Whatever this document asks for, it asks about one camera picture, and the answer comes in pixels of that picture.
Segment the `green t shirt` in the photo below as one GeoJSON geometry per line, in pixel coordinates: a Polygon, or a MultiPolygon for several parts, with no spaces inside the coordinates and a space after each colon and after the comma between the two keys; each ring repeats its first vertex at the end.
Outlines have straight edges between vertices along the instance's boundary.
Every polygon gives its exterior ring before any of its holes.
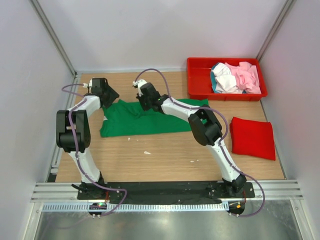
{"type": "Polygon", "coordinates": [[[102,138],[190,132],[187,121],[150,109],[144,111],[139,102],[118,100],[103,108],[100,129],[102,138]]]}

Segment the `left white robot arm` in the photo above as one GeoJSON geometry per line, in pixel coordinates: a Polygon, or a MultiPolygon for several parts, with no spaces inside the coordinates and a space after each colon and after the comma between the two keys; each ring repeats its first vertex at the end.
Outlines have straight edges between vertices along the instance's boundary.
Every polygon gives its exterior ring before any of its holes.
{"type": "Polygon", "coordinates": [[[75,162],[81,176],[81,185],[90,186],[88,193],[101,200],[106,187],[101,171],[96,166],[91,151],[89,117],[101,108],[109,108],[119,94],[104,77],[94,77],[89,83],[73,83],[62,87],[65,93],[78,96],[74,106],[56,113],[56,144],[75,162]]]}

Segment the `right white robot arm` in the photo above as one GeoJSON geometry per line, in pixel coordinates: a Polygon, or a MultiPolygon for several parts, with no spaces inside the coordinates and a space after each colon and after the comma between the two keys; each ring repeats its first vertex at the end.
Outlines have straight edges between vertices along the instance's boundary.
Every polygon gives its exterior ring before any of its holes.
{"type": "Polygon", "coordinates": [[[196,142],[206,147],[216,160],[225,185],[225,192],[237,198],[244,191],[246,176],[233,161],[223,140],[222,125],[208,105],[195,106],[183,103],[167,94],[160,95],[150,82],[140,79],[132,83],[137,89],[136,98],[143,110],[154,110],[186,121],[196,142]]]}

